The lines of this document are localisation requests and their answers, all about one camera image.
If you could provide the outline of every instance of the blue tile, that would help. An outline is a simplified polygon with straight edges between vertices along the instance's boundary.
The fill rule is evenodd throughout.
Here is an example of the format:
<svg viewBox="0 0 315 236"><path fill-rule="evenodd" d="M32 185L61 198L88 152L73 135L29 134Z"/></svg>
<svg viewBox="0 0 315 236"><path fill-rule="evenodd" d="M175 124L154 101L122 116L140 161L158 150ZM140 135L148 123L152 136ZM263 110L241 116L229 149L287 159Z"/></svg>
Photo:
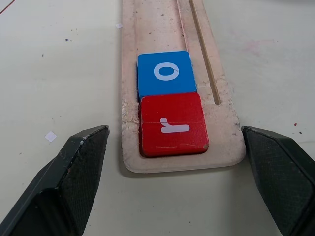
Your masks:
<svg viewBox="0 0 315 236"><path fill-rule="evenodd" d="M138 92L140 99L145 96L196 92L188 52L139 55Z"/></svg>

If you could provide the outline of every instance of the white letter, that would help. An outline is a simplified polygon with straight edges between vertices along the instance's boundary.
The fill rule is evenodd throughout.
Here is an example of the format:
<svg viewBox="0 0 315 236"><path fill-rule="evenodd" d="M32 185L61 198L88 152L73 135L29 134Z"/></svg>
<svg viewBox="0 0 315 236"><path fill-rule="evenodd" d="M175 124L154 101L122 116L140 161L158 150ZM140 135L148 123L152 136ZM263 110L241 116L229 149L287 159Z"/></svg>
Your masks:
<svg viewBox="0 0 315 236"><path fill-rule="evenodd" d="M161 75L159 73L159 70L161 70L164 67L171 67L174 72L171 75ZM168 80L174 80L177 78L177 76L179 75L179 68L177 65L175 65L174 63L170 63L170 62L163 62L158 64L155 68L154 68L154 75L156 76L157 79L159 80L163 80L163 81L168 81Z"/></svg>
<svg viewBox="0 0 315 236"><path fill-rule="evenodd" d="M187 124L170 125L165 117L161 118L160 122L164 126L161 128L163 134L187 132L190 130Z"/></svg>

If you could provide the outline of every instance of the red tile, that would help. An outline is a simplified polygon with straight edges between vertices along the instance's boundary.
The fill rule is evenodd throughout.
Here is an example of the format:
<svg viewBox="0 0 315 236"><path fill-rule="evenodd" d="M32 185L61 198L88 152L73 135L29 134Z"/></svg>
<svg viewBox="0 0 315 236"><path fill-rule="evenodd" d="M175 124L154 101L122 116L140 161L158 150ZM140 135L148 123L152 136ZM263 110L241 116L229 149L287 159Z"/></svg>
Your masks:
<svg viewBox="0 0 315 236"><path fill-rule="evenodd" d="M203 153L209 146L198 93L144 97L141 132L147 157Z"/></svg>

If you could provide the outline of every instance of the letter o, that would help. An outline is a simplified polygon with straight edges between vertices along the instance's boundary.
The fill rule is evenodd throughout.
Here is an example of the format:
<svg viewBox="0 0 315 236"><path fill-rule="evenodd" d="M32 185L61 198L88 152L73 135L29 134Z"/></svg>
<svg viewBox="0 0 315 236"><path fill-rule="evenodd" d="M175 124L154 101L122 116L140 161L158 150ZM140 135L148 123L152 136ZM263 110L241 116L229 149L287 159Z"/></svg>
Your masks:
<svg viewBox="0 0 315 236"><path fill-rule="evenodd" d="M161 70L164 67L172 68L174 70L173 74L171 74L171 75L161 75L159 73L159 70ZM174 63L163 62L163 63L160 63L160 64L156 65L156 67L154 68L154 75L156 76L157 79L163 80L163 81L175 80L178 77L178 75L179 75L179 68Z"/></svg>

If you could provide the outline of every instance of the groove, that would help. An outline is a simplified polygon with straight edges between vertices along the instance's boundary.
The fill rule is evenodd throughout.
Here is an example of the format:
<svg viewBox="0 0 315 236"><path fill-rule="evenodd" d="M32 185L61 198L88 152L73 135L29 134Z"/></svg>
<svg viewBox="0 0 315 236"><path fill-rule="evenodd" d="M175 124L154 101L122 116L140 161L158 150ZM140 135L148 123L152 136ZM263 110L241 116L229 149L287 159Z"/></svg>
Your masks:
<svg viewBox="0 0 315 236"><path fill-rule="evenodd" d="M213 99L214 99L215 104L219 105L221 103L221 100L220 100L220 97L219 97L219 92L218 92L218 88L217 88L217 85L216 85L216 80L214 78L212 67L211 67L210 60L209 60L209 56L208 56L208 53L207 53L206 44L205 44L205 41L204 41L204 38L203 38L203 35L202 35L202 30L201 30L200 22L199 22L199 19L198 19L196 7L195 7L195 4L194 4L193 0L189 0L189 3L190 3L191 11L192 11L193 20L194 20L195 25L196 25L196 30L197 30L197 34L198 34L198 39L199 39L199 43L200 43L203 59L205 61L205 65L206 65L207 74L208 74L208 78L209 78L209 82L210 82L210 86L211 86L211 90L212 90Z"/></svg>

